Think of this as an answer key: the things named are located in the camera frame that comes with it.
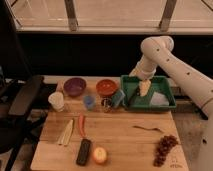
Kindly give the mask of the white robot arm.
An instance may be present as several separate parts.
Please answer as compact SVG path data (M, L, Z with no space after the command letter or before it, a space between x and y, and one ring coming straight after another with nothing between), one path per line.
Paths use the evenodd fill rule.
M174 41L170 36L148 37L140 48L142 57L130 75L151 79L160 66L208 117L196 171L213 171L213 80L171 53Z

